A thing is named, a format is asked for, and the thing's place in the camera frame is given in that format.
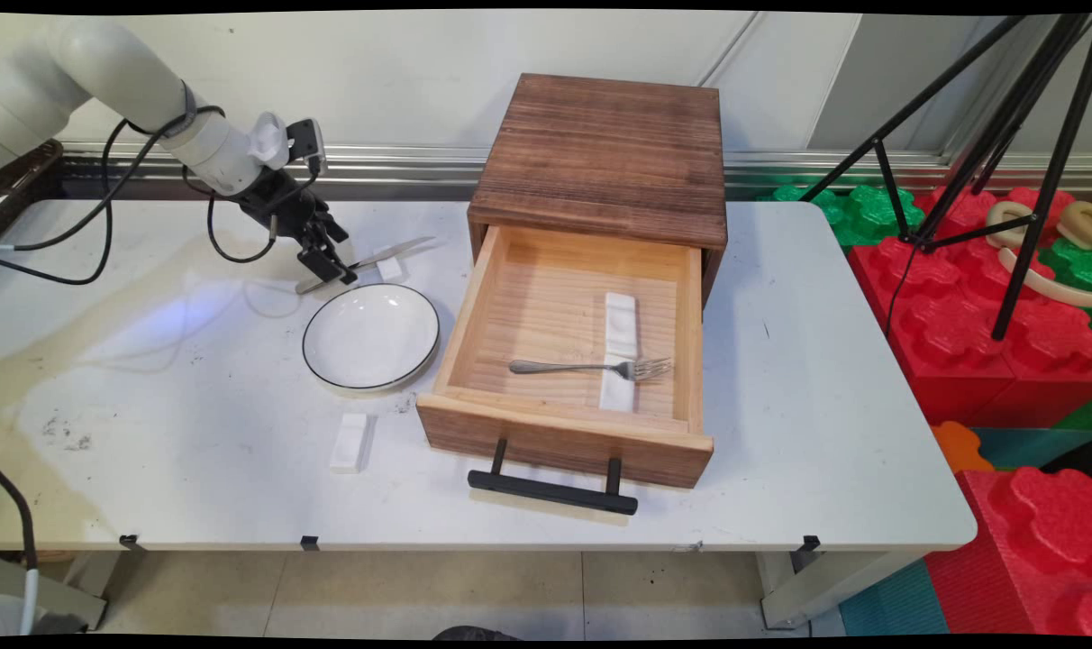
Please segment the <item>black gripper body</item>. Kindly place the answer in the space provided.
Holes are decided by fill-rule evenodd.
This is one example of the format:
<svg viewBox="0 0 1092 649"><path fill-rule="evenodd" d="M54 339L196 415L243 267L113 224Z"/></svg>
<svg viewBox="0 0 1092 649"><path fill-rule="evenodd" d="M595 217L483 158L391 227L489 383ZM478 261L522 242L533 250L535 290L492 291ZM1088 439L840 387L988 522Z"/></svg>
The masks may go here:
<svg viewBox="0 0 1092 649"><path fill-rule="evenodd" d="M349 239L347 231L331 215L327 201L313 193L319 177L312 166L307 180L295 179L289 172L260 172L257 180L234 203L275 238L289 238L302 250L322 250L327 246Z"/></svg>

